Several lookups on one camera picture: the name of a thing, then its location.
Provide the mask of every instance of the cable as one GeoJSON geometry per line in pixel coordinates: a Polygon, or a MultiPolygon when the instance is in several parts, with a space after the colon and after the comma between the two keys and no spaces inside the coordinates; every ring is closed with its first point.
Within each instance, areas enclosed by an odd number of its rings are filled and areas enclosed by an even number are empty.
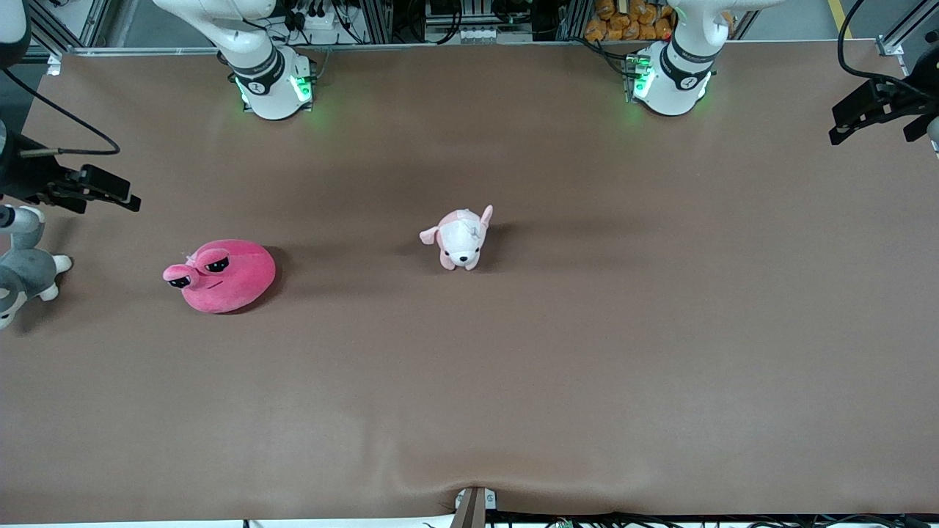
{"type": "Polygon", "coordinates": [[[306,36],[306,30],[305,30],[305,29],[299,29],[298,31],[300,31],[300,34],[303,35],[303,40],[306,40],[306,45],[307,45],[307,46],[312,46],[313,43],[310,41],[310,38],[306,36]]]}
{"type": "Polygon", "coordinates": [[[244,23],[246,23],[246,24],[248,24],[248,25],[251,26],[251,27],[256,27],[256,28],[258,28],[258,29],[264,31],[264,33],[265,33],[266,35],[268,35],[268,37],[270,37],[270,34],[273,33],[276,37],[280,37],[280,38],[282,39],[282,40],[280,40],[281,42],[287,43],[287,41],[290,40],[290,37],[289,37],[289,36],[287,36],[287,35],[281,35],[280,33],[277,33],[276,31],[271,30],[271,28],[274,26],[274,24],[272,24],[272,23],[269,23],[268,25],[258,25],[258,24],[256,24],[256,23],[251,22],[251,21],[248,20],[248,19],[241,19],[241,21],[244,22],[244,23]]]}
{"type": "Polygon", "coordinates": [[[417,28],[414,27],[414,17],[412,16],[412,13],[416,13],[418,15],[418,20],[421,19],[421,13],[417,12],[417,9],[415,9],[417,7],[418,0],[410,0],[408,2],[406,17],[408,19],[408,29],[410,29],[411,36],[413,36],[414,39],[418,42],[422,42],[424,44],[440,45],[449,42],[450,39],[456,36],[456,33],[460,30],[460,24],[463,23],[463,3],[459,0],[454,0],[454,3],[456,6],[456,11],[454,11],[453,21],[450,22],[450,28],[447,30],[447,33],[444,34],[443,39],[437,40],[436,42],[431,42],[429,40],[423,39],[420,35],[418,35],[417,28]]]}
{"type": "MultiPolygon", "coordinates": [[[[492,14],[496,16],[497,19],[501,20],[503,23],[516,24],[516,23],[526,23],[531,20],[531,13],[527,15],[522,15],[520,17],[513,17],[508,12],[509,2],[508,0],[500,0],[492,3],[492,14]],[[499,12],[496,9],[496,6],[505,7],[504,12],[499,12]]],[[[531,9],[534,10],[534,2],[531,3],[531,9]]]]}
{"type": "Polygon", "coordinates": [[[631,79],[635,79],[635,78],[639,77],[639,76],[638,76],[637,74],[635,74],[635,73],[630,73],[630,72],[628,72],[628,71],[621,70],[620,67],[618,67],[618,66],[616,65],[616,63],[613,62],[613,59],[617,59],[617,60],[620,60],[620,61],[625,61],[625,60],[626,60],[626,55],[624,55],[624,54],[623,54],[623,55],[620,55],[620,54],[615,54],[615,53],[613,53],[613,52],[608,52],[607,50],[604,50],[604,49],[603,49],[603,46],[600,45],[600,42],[591,43],[589,40],[583,39],[583,38],[581,38],[581,37],[568,37],[566,40],[571,40],[571,41],[573,41],[573,42],[580,42],[580,43],[583,44],[584,46],[587,46],[587,49],[589,49],[590,51],[594,52],[595,54],[599,54],[600,56],[602,56],[602,57],[604,58],[604,60],[607,61],[607,64],[609,65],[609,67],[610,67],[613,71],[616,71],[617,73],[619,73],[620,75],[622,75],[623,77],[629,77],[629,78],[631,78],[631,79]]]}
{"type": "Polygon", "coordinates": [[[906,83],[896,77],[891,75],[886,75],[883,73],[873,73],[872,71],[862,71],[855,70],[854,68],[848,66],[848,63],[844,60],[844,36],[848,31],[848,24],[851,22],[851,19],[854,17],[854,14],[857,13],[857,9],[861,7],[861,4],[864,3],[864,0],[857,0],[851,9],[848,10],[848,14],[844,17],[844,22],[841,23],[841,29],[838,31],[838,64],[841,66],[842,70],[847,71],[855,77],[861,77],[863,79],[873,79],[874,81],[888,81],[897,86],[902,86],[907,90],[917,94],[919,97],[924,98],[928,101],[939,102],[939,97],[930,95],[919,88],[906,83]]]}
{"type": "Polygon", "coordinates": [[[357,33],[354,33],[350,28],[352,27],[352,20],[349,17],[349,6],[346,5],[346,19],[343,20],[342,14],[339,12],[339,6],[336,5],[336,0],[330,0],[332,3],[332,10],[336,12],[336,18],[339,19],[339,25],[343,26],[343,29],[346,30],[346,33],[352,37],[356,43],[364,44],[364,39],[360,39],[357,33]]]}
{"type": "Polygon", "coordinates": [[[326,50],[326,56],[323,57],[323,64],[322,64],[322,66],[319,67],[319,71],[316,72],[316,79],[317,79],[317,80],[322,79],[323,74],[326,73],[326,64],[327,64],[328,62],[330,62],[330,54],[332,54],[332,50],[330,50],[329,48],[327,48],[327,50],[326,50]]]}
{"type": "Polygon", "coordinates": [[[55,110],[57,110],[57,111],[58,111],[60,114],[62,114],[63,116],[68,117],[68,118],[71,119],[72,121],[75,121],[76,123],[78,123],[78,124],[82,125],[83,127],[89,129],[89,130],[92,131],[95,135],[97,135],[99,138],[101,138],[101,139],[103,139],[104,141],[108,142],[108,145],[111,146],[111,149],[110,149],[110,150],[89,150],[89,149],[86,149],[86,148],[49,148],[49,149],[43,149],[43,150],[42,150],[43,152],[49,151],[49,155],[55,155],[55,154],[84,154],[84,155],[86,155],[86,156],[111,156],[111,155],[114,155],[114,154],[117,154],[118,152],[120,152],[120,146],[119,146],[117,143],[115,143],[115,141],[114,141],[113,139],[111,139],[110,137],[108,137],[107,134],[105,134],[104,132],[102,132],[102,131],[96,129],[95,127],[93,127],[93,126],[91,126],[91,125],[89,125],[88,123],[86,123],[86,122],[83,121],[82,119],[80,119],[80,118],[78,118],[77,116],[75,116],[72,112],[69,112],[68,110],[66,110],[65,108],[62,108],[62,107],[59,106],[58,104],[55,104],[54,102],[49,101],[45,96],[43,96],[42,94],[38,93],[36,90],[34,90],[33,88],[29,87],[26,83],[24,83],[23,81],[21,81],[19,77],[17,77],[16,75],[13,75],[13,73],[12,73],[10,70],[4,69],[4,70],[3,70],[3,73],[4,73],[7,77],[9,77],[9,80],[10,80],[10,81],[13,81],[13,82],[16,83],[20,88],[26,90],[26,91],[29,93],[29,95],[35,97],[36,99],[38,99],[38,100],[40,100],[40,101],[42,101],[42,102],[45,102],[45,103],[48,104],[49,106],[52,106],[55,110]]]}

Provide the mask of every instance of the pink plush toy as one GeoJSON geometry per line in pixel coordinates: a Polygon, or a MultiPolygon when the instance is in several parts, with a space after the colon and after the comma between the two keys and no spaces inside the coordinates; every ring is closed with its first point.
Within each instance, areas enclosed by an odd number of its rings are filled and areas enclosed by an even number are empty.
{"type": "Polygon", "coordinates": [[[440,265],[447,270],[457,266],[472,270],[479,264],[479,250],[485,241],[485,232],[492,218],[492,206],[480,218],[468,209],[455,210],[443,217],[439,224],[421,232],[421,241],[440,246],[440,265]]]}
{"type": "Polygon", "coordinates": [[[182,289],[189,306],[223,314],[253,303],[274,282],[274,258],[250,241],[214,241],[163,272],[163,280],[182,289]]]}

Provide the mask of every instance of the gray plush toy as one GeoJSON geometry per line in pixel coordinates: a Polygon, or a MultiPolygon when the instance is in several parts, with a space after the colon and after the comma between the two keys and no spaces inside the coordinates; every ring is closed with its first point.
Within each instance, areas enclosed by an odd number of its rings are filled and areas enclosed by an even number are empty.
{"type": "Polygon", "coordinates": [[[55,276],[71,268],[71,258],[36,249],[46,217],[31,207],[0,207],[0,233],[9,233],[10,249],[0,256],[0,330],[9,326],[26,301],[58,297],[55,276]]]}

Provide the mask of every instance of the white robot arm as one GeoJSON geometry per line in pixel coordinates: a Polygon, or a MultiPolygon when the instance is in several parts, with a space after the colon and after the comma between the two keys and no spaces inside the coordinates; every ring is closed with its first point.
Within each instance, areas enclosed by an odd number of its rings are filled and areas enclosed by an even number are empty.
{"type": "Polygon", "coordinates": [[[727,42],[729,28],[721,13],[770,8],[783,1],[669,0],[678,25],[670,41],[638,52],[650,57],[650,67],[633,82],[636,99],[664,116],[688,112],[704,96],[714,59],[727,42]]]}
{"type": "Polygon", "coordinates": [[[242,21],[268,17],[274,0],[153,0],[211,40],[235,73],[245,104],[264,119],[284,119],[313,98],[310,59],[275,46],[262,30],[242,21]]]}

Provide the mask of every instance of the stuffed animal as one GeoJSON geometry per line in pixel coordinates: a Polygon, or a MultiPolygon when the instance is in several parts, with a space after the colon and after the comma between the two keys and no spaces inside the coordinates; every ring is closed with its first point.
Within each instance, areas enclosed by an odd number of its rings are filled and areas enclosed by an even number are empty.
{"type": "Polygon", "coordinates": [[[0,207],[0,233],[9,233],[10,248],[0,256],[0,330],[33,297],[58,297],[55,276],[71,268],[71,258],[36,249],[46,217],[31,207],[0,207]]]}
{"type": "Polygon", "coordinates": [[[163,272],[163,280],[182,289],[189,306],[207,314],[223,314],[253,303],[274,282],[277,266],[263,246],[251,241],[213,241],[185,264],[163,272]]]}
{"type": "Polygon", "coordinates": [[[457,266],[472,270],[479,264],[479,251],[483,248],[485,232],[492,219],[492,206],[483,211],[483,217],[468,209],[455,210],[443,217],[439,224],[421,232],[421,241],[434,242],[440,247],[440,265],[447,270],[457,266]]]}

